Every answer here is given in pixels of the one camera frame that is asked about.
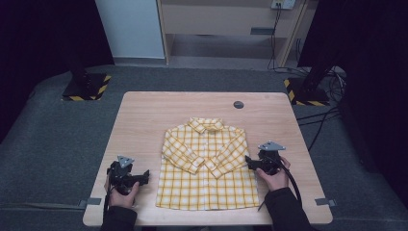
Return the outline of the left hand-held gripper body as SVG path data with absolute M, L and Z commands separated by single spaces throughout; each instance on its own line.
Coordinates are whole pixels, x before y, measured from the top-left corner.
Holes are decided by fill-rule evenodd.
M 136 182 L 141 182 L 140 175 L 132 175 L 134 159 L 118 156 L 107 169 L 109 184 L 120 194 L 129 194 Z

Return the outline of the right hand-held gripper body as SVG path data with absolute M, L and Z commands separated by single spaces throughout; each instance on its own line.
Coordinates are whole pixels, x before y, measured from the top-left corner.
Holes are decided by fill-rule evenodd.
M 258 146 L 260 149 L 258 156 L 262 161 L 261 169 L 268 175 L 274 175 L 283 165 L 279 155 L 280 150 L 285 150 L 286 147 L 274 141 L 267 141 Z

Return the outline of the yellow plaid shirt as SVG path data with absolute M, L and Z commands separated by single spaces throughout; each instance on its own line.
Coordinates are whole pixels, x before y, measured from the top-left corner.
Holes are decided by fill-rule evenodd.
M 248 156 L 245 131 L 220 118 L 192 117 L 166 130 L 156 205 L 185 211 L 258 206 Z

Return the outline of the person's right hand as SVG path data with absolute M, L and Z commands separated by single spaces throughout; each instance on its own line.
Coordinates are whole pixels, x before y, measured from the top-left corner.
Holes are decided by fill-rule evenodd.
M 257 174 L 267 183 L 271 192 L 287 188 L 289 186 L 289 177 L 283 168 L 279 168 L 274 175 L 266 174 L 262 169 L 256 169 Z

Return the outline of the person's left hand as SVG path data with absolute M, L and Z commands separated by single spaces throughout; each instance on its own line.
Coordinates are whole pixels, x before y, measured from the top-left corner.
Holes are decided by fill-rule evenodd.
M 140 183 L 137 182 L 133 185 L 131 191 L 127 195 L 119 193 L 116 189 L 112 189 L 109 183 L 105 184 L 105 190 L 108 194 L 106 201 L 110 207 L 122 207 L 131 209 L 135 203 L 136 195 L 139 191 Z

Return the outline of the black stand with striped base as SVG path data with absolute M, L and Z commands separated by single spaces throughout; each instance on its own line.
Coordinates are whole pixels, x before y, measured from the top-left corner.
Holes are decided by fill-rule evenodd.
M 89 73 L 76 53 L 67 48 L 64 59 L 72 77 L 63 92 L 63 100 L 98 100 L 102 97 L 111 77 L 106 73 Z
M 327 64 L 316 64 L 311 67 L 304 78 L 288 78 L 284 81 L 290 102 L 293 105 L 327 106 L 327 93 L 319 83 L 330 70 Z

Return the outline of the gray desk label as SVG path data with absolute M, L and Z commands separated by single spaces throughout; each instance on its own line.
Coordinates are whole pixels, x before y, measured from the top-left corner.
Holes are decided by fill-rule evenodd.
M 250 30 L 251 35 L 263 35 L 263 36 L 271 36 L 273 35 L 275 30 L 273 28 L 265 28 L 265 27 L 252 27 Z

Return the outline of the dark curtain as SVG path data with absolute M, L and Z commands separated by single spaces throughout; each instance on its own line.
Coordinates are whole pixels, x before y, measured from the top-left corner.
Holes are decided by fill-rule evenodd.
M 96 0 L 0 0 L 0 141 L 41 81 L 114 62 Z
M 408 207 L 408 0 L 319 0 L 299 64 L 344 70 L 354 148 Z

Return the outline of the white panel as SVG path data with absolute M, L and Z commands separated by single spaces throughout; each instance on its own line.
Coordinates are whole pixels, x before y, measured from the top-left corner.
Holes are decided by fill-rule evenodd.
M 157 0 L 95 0 L 114 58 L 165 57 Z

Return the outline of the white power strip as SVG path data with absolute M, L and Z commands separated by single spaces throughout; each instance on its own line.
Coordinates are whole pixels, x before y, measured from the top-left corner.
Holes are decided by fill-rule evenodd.
M 292 10 L 296 0 L 272 0 L 272 9 Z

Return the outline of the gray table edge bracket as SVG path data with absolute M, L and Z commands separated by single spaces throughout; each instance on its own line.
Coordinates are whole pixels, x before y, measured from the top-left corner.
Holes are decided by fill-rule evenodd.
M 90 197 L 88 199 L 82 199 L 79 201 L 78 206 L 80 208 L 86 209 L 89 205 L 99 205 L 101 203 L 101 198 Z
M 317 206 L 328 205 L 329 207 L 337 206 L 337 202 L 335 199 L 328 199 L 328 198 L 316 198 L 315 199 Z

